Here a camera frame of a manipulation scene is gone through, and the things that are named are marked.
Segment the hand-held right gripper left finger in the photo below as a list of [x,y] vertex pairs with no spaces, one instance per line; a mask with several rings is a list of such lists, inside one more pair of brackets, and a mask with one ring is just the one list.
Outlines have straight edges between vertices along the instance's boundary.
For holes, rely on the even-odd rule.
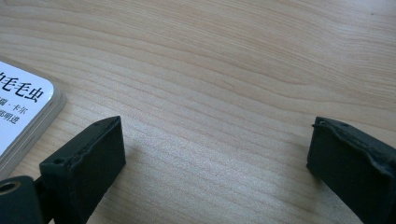
[[56,224],[85,224],[125,165],[121,118],[96,121],[39,164]]

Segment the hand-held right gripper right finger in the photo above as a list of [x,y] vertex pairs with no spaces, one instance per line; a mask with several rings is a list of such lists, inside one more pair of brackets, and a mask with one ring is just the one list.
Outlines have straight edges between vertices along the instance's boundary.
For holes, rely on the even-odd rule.
[[364,224],[396,224],[396,148],[338,120],[313,127],[308,170]]

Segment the small white book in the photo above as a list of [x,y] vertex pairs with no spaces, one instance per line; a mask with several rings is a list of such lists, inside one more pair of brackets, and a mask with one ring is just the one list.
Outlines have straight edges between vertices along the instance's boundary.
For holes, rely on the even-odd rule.
[[7,178],[66,103],[34,69],[0,57],[0,180]]

